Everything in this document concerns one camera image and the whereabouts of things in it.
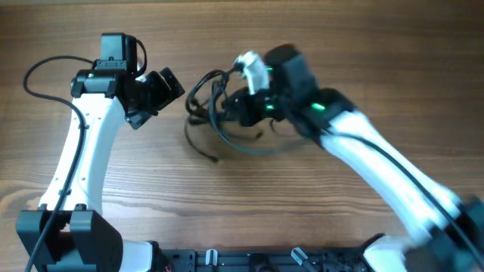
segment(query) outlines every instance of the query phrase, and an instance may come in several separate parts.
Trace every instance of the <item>wooden surface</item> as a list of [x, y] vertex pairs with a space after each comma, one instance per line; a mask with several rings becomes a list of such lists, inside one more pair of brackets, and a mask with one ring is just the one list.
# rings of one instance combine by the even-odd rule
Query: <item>wooden surface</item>
[[[194, 2], [0, 8], [0, 270], [23, 269], [14, 227], [54, 174], [70, 111], [30, 97], [21, 82], [38, 60], [99, 55], [102, 32], [142, 40], [148, 69], [172, 68], [190, 89], [248, 49], [285, 42], [304, 52], [320, 85], [340, 89], [412, 162], [462, 196], [484, 196], [484, 16], [478, 2]], [[69, 98], [82, 63], [59, 61], [32, 90]], [[229, 88], [243, 84], [236, 79]], [[381, 198], [314, 145], [243, 155], [209, 129], [185, 142], [184, 99], [138, 131], [121, 128], [104, 183], [104, 217], [126, 239], [163, 248], [355, 246], [403, 234]], [[267, 129], [267, 123], [260, 128]], [[263, 146], [283, 140], [267, 133]]]

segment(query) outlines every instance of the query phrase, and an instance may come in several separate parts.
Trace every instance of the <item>glowing green light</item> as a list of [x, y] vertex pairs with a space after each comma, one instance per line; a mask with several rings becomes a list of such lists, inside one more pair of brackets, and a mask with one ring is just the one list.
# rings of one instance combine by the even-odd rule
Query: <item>glowing green light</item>
[[318, 104], [318, 103], [313, 103], [313, 105], [311, 105], [311, 107], [315, 110], [326, 110], [325, 106]]

